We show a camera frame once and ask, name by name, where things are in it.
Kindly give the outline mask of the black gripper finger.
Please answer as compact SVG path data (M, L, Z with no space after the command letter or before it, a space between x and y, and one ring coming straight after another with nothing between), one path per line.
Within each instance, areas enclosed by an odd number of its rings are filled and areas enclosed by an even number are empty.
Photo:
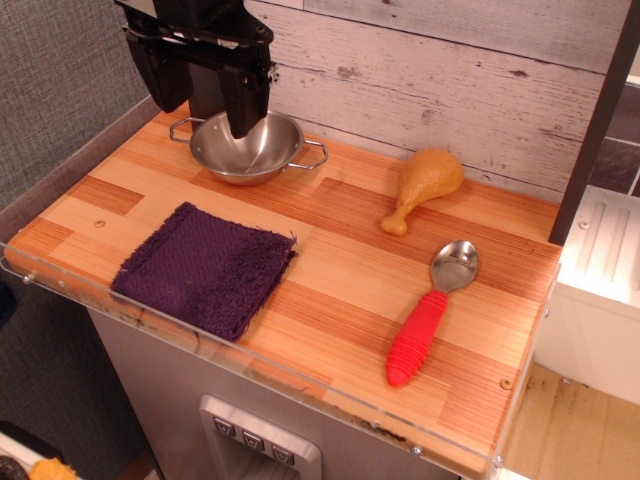
M173 54L171 45L162 39L125 34L136 68L151 97L164 112L170 113L193 93L189 65Z
M219 72L225 111L232 136L244 138L268 112L270 73L266 69L225 66Z

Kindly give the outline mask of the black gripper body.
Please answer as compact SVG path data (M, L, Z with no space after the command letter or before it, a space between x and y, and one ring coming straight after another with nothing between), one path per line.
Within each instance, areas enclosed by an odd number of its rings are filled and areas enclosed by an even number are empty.
M118 1L134 62L147 76L170 62L239 71L267 81L273 68L272 30L242 1Z

